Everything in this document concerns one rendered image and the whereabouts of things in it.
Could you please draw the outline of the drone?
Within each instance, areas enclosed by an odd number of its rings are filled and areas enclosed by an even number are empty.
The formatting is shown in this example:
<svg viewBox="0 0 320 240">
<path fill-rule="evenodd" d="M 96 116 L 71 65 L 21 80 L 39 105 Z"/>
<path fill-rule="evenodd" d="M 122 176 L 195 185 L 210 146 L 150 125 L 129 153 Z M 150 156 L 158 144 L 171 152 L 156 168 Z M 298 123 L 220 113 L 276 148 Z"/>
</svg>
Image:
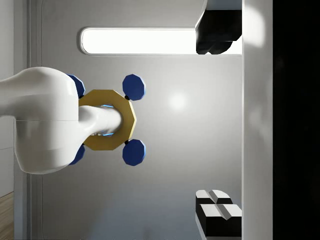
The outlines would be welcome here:
<svg viewBox="0 0 320 240">
<path fill-rule="evenodd" d="M 112 151 L 124 144 L 122 158 L 127 165 L 137 166 L 146 156 L 146 145 L 137 139 L 131 140 L 136 125 L 136 115 L 131 100 L 141 100 L 146 93 L 146 86 L 142 78 L 135 74 L 127 75 L 122 82 L 125 96 L 115 90 L 94 89 L 85 94 L 83 82 L 75 75 L 68 75 L 75 83 L 79 98 L 79 106 L 90 106 L 103 109 L 115 116 L 102 116 L 101 119 L 113 126 L 106 130 L 91 133 L 79 147 L 71 165 L 80 161 L 85 154 L 85 146 L 94 151 Z"/>
</svg>

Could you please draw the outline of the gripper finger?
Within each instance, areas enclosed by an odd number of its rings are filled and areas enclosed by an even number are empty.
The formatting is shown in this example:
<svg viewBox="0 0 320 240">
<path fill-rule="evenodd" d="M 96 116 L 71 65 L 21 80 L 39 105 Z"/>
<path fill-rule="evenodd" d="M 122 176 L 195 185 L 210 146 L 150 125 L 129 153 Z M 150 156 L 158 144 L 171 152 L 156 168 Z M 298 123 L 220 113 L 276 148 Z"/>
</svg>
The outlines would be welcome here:
<svg viewBox="0 0 320 240">
<path fill-rule="evenodd" d="M 202 240 L 242 240 L 242 210 L 221 190 L 196 191 L 195 221 Z"/>
<path fill-rule="evenodd" d="M 225 53 L 242 35 L 242 0 L 204 0 L 195 25 L 199 55 Z"/>
</svg>

